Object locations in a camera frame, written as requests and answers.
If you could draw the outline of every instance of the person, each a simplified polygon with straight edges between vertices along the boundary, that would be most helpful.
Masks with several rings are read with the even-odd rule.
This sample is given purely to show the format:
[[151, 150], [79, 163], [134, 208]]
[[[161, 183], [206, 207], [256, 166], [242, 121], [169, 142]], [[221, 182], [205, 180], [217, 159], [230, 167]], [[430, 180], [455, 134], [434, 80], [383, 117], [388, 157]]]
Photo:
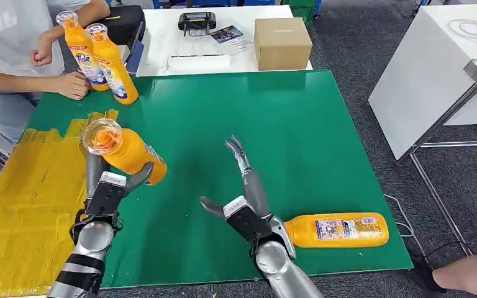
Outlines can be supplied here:
[[424, 260], [412, 258], [414, 281], [428, 297], [438, 297], [447, 289], [477, 295], [477, 255], [467, 256], [433, 270]]
[[63, 28], [50, 12], [76, 11], [86, 26], [110, 14], [105, 0], [0, 0], [0, 134], [17, 142], [43, 92], [81, 100], [89, 84], [80, 73], [62, 74], [57, 41]]

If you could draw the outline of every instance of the black bag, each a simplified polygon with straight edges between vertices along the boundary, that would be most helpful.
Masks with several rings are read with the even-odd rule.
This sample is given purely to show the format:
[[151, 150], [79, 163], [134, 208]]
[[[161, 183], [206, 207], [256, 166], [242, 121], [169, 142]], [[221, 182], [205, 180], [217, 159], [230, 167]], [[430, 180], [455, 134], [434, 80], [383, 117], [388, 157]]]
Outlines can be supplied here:
[[132, 48], [135, 38], [139, 41], [143, 39], [145, 16], [139, 5], [111, 7], [111, 14], [98, 23], [107, 26], [107, 34], [116, 45], [127, 45]]

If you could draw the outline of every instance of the white t-shirt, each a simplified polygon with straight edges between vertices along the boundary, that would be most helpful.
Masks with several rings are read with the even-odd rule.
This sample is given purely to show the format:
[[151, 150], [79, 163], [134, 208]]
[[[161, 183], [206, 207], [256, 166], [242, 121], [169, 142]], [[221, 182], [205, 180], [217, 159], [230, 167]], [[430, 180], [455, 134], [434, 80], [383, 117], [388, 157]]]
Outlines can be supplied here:
[[53, 27], [51, 12], [75, 11], [90, 0], [0, 0], [0, 73], [16, 76], [58, 76], [63, 73], [59, 42], [52, 44], [52, 63], [35, 67], [30, 52], [37, 37]]

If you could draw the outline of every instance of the robotic arm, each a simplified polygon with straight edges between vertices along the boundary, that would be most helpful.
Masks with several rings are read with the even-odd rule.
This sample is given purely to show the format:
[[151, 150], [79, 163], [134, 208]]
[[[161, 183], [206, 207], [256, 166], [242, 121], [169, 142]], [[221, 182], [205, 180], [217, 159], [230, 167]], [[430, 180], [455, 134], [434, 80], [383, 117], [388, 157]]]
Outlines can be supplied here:
[[277, 298], [323, 298], [310, 277], [293, 263], [296, 252], [284, 222], [270, 213], [260, 178], [250, 166], [239, 140], [232, 135], [225, 145], [238, 162], [244, 196], [223, 207], [201, 197], [203, 208], [224, 219], [251, 244], [250, 256], [255, 258], [257, 268]]
[[[270, 213], [257, 172], [252, 169], [239, 141], [226, 141], [242, 173], [244, 196], [225, 206], [201, 197], [206, 211], [224, 219], [251, 244], [250, 256], [270, 283], [277, 298], [323, 298], [308, 275], [293, 263], [295, 248], [284, 222]], [[70, 228], [75, 247], [47, 294], [48, 298], [96, 297], [105, 273], [104, 259], [116, 232], [122, 229], [118, 205], [123, 197], [144, 183], [153, 169], [147, 163], [127, 179], [111, 173], [101, 156], [88, 153], [85, 208]]]
[[85, 208], [78, 211], [76, 223], [70, 228], [75, 247], [50, 288], [49, 298], [97, 296], [105, 273], [105, 256], [116, 232], [123, 227], [118, 205], [149, 178], [153, 169], [153, 164], [147, 163], [127, 179], [111, 173], [103, 157], [87, 154]]

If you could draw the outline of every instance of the jeans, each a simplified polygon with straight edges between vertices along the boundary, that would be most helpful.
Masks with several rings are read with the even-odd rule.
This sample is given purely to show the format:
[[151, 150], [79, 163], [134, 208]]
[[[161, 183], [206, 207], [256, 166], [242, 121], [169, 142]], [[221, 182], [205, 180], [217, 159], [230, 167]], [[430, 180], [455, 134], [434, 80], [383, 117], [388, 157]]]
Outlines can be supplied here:
[[42, 94], [0, 92], [0, 134], [17, 143]]

